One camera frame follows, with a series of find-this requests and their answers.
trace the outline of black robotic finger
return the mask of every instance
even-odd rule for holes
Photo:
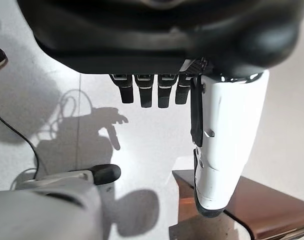
[[[178,75],[160,74],[157,76],[157,98],[158,107],[165,109],[169,107],[172,86],[177,82]]]
[[[151,108],[154,75],[134,75],[134,78],[140,93],[141,107]]]
[[[189,91],[191,88],[191,79],[195,77],[193,74],[180,74],[175,91],[175,104],[184,105],[187,103]]]
[[[118,86],[121,94],[122,103],[133,103],[133,84],[132,75],[110,74],[113,83]]]

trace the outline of black plastic cover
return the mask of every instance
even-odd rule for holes
[[[304,0],[18,0],[40,47],[88,74],[177,74],[205,57],[228,77],[277,65],[293,51]]]

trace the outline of white plastic part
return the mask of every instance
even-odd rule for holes
[[[251,83],[218,82],[202,76],[203,144],[195,172],[199,203],[225,208],[247,163],[257,134],[269,71]]]
[[[102,202],[90,173],[55,174],[0,191],[0,240],[103,240]]]

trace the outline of wire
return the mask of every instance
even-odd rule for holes
[[[15,132],[17,135],[19,135],[31,147],[31,149],[32,149],[32,151],[33,151],[33,153],[35,155],[35,159],[36,159],[36,171],[35,171],[35,173],[33,175],[33,179],[35,180],[37,178],[37,174],[38,174],[39,168],[40,168],[40,158],[39,158],[39,155],[38,155],[38,153],[36,151],[36,148],[34,147],[34,145],[32,144],[32,142],[30,142],[22,133],[20,133],[14,127],[12,127],[10,124],[8,124],[1,116],[0,116],[0,121],[4,125],[6,125],[9,129],[11,129],[13,132]]]

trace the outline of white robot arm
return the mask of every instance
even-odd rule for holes
[[[268,80],[265,71],[248,79],[200,75],[191,82],[195,202],[206,217],[220,214],[236,188],[256,137]]]

